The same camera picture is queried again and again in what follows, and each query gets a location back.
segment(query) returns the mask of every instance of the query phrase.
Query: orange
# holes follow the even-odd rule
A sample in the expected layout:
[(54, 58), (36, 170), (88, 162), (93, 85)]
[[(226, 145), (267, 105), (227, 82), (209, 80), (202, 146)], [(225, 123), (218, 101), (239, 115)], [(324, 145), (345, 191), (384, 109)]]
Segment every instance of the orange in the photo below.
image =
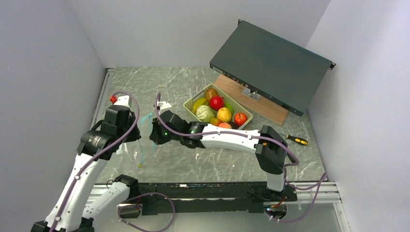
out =
[(232, 129), (231, 125), (229, 125), (229, 123), (226, 123), (226, 122), (222, 122), (221, 124), (218, 125), (218, 127)]
[(214, 126), (218, 126), (219, 124), (222, 123), (222, 121), (219, 118), (213, 117), (213, 118), (211, 118), (210, 123)]
[(217, 117), (222, 121), (222, 122), (229, 122), (231, 121), (232, 118), (232, 114), (231, 111), (226, 108), (226, 107), (222, 107), (218, 110), (218, 114)]

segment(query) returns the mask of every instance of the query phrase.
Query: red knob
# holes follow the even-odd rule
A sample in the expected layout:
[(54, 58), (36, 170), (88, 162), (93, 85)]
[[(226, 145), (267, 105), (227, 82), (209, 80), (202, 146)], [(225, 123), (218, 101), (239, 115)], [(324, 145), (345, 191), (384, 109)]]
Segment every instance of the red knob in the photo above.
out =
[(111, 96), (110, 97), (110, 102), (112, 102), (113, 104), (117, 101), (117, 97), (116, 96)]

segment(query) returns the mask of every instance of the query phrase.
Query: lemon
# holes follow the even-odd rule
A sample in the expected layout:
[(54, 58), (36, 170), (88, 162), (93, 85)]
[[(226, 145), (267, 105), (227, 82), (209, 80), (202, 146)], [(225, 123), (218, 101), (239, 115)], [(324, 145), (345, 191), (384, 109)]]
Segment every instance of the lemon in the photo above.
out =
[(218, 110), (217, 118), (222, 122), (229, 122), (232, 118), (231, 111), (226, 107), (222, 107)]
[(205, 98), (199, 98), (196, 100), (196, 102), (192, 106), (192, 112), (196, 114), (196, 110), (198, 110), (198, 107), (201, 105), (208, 105), (208, 101)]

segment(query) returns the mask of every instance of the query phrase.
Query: fruit basket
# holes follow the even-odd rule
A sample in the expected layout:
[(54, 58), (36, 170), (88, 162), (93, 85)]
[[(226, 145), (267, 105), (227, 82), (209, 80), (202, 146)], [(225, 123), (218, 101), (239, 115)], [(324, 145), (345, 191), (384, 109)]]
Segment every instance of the fruit basket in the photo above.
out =
[(224, 102), (228, 102), (233, 110), (234, 113), (232, 114), (232, 118), (231, 121), (234, 120), (234, 116), (236, 113), (244, 113), (247, 116), (247, 120), (244, 124), (242, 124), (238, 130), (242, 130), (253, 118), (253, 115), (246, 110), (242, 105), (240, 105), (239, 103), (235, 102), (231, 97), (229, 97), (226, 93), (224, 93), (222, 90), (220, 90), (218, 87), (216, 87), (214, 84), (209, 84), (206, 87), (204, 87), (200, 92), (198, 92), (195, 96), (193, 96), (192, 98), (186, 100), (184, 102), (184, 108), (187, 111), (187, 114), (195, 121), (201, 121), (193, 112), (192, 112), (192, 107), (193, 104), (199, 99), (199, 98), (205, 98), (205, 93), (208, 89), (210, 88), (214, 88), (217, 92), (218, 95), (221, 96), (223, 98)]

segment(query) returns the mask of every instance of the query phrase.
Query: gray marble surface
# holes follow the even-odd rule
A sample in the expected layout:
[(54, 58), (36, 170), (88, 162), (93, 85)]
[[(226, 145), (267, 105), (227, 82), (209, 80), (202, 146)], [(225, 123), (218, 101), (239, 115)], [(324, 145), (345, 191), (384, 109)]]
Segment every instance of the gray marble surface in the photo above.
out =
[[(191, 121), (183, 103), (207, 84), (213, 83), (219, 73), (208, 67), (127, 67), (117, 68), (111, 82), (109, 94), (128, 91), (134, 95), (140, 106), (140, 119), (153, 112), (156, 94), (161, 100), (173, 106), (173, 112)], [(108, 107), (106, 96), (105, 107)], [(98, 178), (105, 183), (119, 174), (136, 177), (140, 182), (218, 182), (218, 181), (265, 181), (256, 157), (250, 153), (223, 148), (189, 149), (178, 142), (156, 146), (148, 139), (149, 121), (139, 126), (142, 138), (123, 146), (123, 153), (114, 154)], [(317, 181), (324, 172), (309, 118), (305, 114), (298, 117), (289, 113), (282, 126), (253, 113), (253, 120), (245, 130), (260, 129), (262, 125), (271, 126), (279, 133), (305, 138), (307, 146), (287, 141), (289, 149), (297, 155), (300, 164), (288, 168), (290, 181)]]

